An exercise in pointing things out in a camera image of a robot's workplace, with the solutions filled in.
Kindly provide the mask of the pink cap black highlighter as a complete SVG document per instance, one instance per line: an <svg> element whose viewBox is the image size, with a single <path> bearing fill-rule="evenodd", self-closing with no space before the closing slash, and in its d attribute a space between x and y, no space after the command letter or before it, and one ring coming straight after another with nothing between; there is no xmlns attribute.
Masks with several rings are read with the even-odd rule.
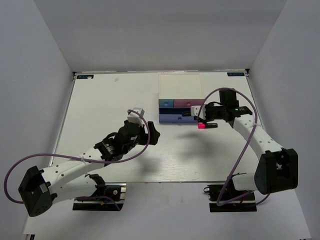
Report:
<svg viewBox="0 0 320 240"><path fill-rule="evenodd" d="M218 127L217 123L198 123L198 129L215 129Z"/></svg>

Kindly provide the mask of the light blue small drawer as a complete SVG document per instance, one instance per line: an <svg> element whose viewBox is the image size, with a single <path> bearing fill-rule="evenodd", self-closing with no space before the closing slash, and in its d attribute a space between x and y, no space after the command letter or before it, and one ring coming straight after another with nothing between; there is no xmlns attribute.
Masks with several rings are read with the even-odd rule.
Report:
<svg viewBox="0 0 320 240"><path fill-rule="evenodd" d="M173 99L159 99L158 100L159 108L173 108L174 100Z"/></svg>

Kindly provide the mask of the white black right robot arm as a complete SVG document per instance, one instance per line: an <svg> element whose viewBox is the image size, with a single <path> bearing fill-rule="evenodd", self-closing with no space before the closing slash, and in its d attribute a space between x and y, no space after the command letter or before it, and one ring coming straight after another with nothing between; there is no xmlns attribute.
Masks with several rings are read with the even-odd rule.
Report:
<svg viewBox="0 0 320 240"><path fill-rule="evenodd" d="M250 108L239 105L238 90L221 87L216 91L220 106L212 103L202 106L205 120L224 120L246 141L224 183L226 195L236 200L244 191L259 191L267 195L297 188L298 153L292 148L282 147L265 132L259 125L259 115L251 100L248 101ZM251 148L258 158L256 170L254 173L235 174L247 148Z"/></svg>

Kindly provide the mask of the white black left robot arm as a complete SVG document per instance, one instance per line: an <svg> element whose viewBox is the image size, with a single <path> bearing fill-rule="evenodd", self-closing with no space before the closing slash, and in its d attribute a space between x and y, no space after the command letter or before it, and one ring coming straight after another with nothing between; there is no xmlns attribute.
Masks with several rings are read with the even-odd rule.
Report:
<svg viewBox="0 0 320 240"><path fill-rule="evenodd" d="M94 170L120 161L135 146L156 145L161 134L152 121L143 125L124 121L118 130L107 135L94 147L80 155L79 160L68 159L55 166L29 168L18 192L30 217L46 212L52 205L70 199L79 201L120 200L120 189L107 185Z"/></svg>

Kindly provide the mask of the pink small drawer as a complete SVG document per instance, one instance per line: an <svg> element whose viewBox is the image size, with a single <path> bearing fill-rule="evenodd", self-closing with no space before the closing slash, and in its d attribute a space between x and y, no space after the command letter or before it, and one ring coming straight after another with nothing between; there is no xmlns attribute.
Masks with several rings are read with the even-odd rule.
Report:
<svg viewBox="0 0 320 240"><path fill-rule="evenodd" d="M174 108L190 108L191 106L200 106L204 103L204 99L175 99Z"/></svg>

